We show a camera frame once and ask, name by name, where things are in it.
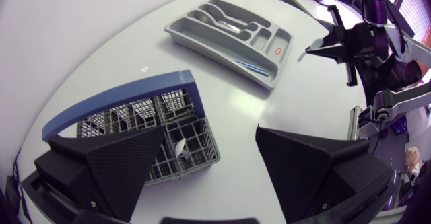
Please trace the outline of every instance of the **blue handle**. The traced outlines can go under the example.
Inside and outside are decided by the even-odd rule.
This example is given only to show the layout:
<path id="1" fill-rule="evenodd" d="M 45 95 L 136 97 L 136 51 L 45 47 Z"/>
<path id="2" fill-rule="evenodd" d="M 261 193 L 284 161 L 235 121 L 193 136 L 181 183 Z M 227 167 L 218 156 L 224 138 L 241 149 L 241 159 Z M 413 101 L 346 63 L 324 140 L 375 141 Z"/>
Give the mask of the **blue handle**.
<path id="1" fill-rule="evenodd" d="M 191 72 L 189 70 L 177 71 L 127 83 L 69 107 L 44 126 L 42 139 L 48 142 L 49 137 L 60 133 L 79 120 L 115 106 L 180 89 L 185 89 L 189 93 L 197 117 L 205 117 L 201 97 Z"/>

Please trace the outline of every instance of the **white table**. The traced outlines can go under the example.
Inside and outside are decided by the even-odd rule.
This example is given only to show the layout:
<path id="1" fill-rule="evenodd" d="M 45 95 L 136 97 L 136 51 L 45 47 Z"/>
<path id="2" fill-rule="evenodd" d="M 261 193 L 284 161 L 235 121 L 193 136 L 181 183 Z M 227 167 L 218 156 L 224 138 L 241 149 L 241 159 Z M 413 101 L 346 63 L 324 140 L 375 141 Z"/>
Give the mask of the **white table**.
<path id="1" fill-rule="evenodd" d="M 33 161 L 49 150 L 41 139 L 43 126 L 64 109 L 130 81 L 190 69 L 221 161 L 183 180 L 144 188 L 131 222 L 158 223 L 168 216 L 256 217 L 262 223 L 285 223 L 255 143 L 257 125 L 346 139 L 350 110 L 356 105 L 365 106 L 362 86 L 359 81 L 358 86 L 347 87 L 345 65 L 331 59 L 308 55 L 297 62 L 304 49 L 327 31 L 310 16 L 278 0 L 225 0 L 293 34 L 287 65 L 272 92 L 173 43 L 163 27 L 204 1 L 207 0 L 176 0 L 167 4 L 123 30 L 85 60 L 48 101 L 28 133 L 19 159 L 21 180 L 36 169 Z M 149 69 L 143 73 L 143 67 Z M 70 129 L 62 133 L 67 137 L 73 134 Z M 47 222 L 28 196 L 27 199 L 33 221 Z"/>
<path id="2" fill-rule="evenodd" d="M 331 14 L 328 12 L 328 8 L 323 5 L 319 5 L 315 0 L 283 1 L 301 9 L 303 12 L 311 15 L 315 19 L 329 22 L 331 24 L 334 23 Z M 352 28 L 356 23 L 362 22 L 362 16 L 360 13 L 345 3 L 338 0 L 322 0 L 321 3 L 324 5 L 336 5 L 346 28 Z"/>

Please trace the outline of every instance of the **dishwasher basket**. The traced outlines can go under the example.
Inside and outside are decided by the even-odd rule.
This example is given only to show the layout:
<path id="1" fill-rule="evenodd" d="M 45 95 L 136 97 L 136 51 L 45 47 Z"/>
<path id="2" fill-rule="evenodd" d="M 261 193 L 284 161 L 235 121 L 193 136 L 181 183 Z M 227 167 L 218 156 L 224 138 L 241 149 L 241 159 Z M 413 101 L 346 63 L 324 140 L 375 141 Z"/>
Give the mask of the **dishwasher basket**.
<path id="1" fill-rule="evenodd" d="M 134 81 L 90 97 L 54 117 L 42 131 L 48 141 L 72 124 L 77 137 L 95 137 L 161 126 L 160 145 L 145 186 L 177 180 L 218 162 L 220 154 L 190 71 Z M 186 138 L 175 158 L 176 144 Z"/>

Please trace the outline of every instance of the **window blinds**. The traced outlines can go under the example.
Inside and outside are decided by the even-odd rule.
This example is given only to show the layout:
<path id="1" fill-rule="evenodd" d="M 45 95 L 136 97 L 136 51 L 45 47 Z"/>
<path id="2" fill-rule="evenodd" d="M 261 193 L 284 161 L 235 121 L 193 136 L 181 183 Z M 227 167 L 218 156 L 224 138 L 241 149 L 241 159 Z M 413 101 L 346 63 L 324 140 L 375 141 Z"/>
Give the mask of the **window blinds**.
<path id="1" fill-rule="evenodd" d="M 430 17 L 426 12 L 424 2 L 422 0 L 403 0 L 399 12 L 415 32 L 414 39 L 421 42 L 430 25 Z"/>

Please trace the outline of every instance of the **gray plastic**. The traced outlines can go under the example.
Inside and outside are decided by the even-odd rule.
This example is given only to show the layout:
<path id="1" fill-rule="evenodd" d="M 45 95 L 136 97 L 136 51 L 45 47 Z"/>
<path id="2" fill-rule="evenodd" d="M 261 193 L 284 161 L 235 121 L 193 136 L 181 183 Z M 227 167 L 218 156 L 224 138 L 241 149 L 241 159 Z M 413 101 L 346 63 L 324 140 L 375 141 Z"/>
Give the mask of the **gray plastic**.
<path id="1" fill-rule="evenodd" d="M 185 90 L 161 94 L 117 106 L 77 123 L 77 137 L 93 137 L 162 126 L 165 139 L 147 176 L 145 186 L 178 180 L 220 160 L 207 118 L 195 115 Z M 184 151 L 175 158 L 176 144 L 186 138 Z"/>
<path id="2" fill-rule="evenodd" d="M 267 89 L 277 85 L 292 42 L 292 35 L 278 25 L 221 0 L 198 5 L 164 30 L 176 43 Z"/>

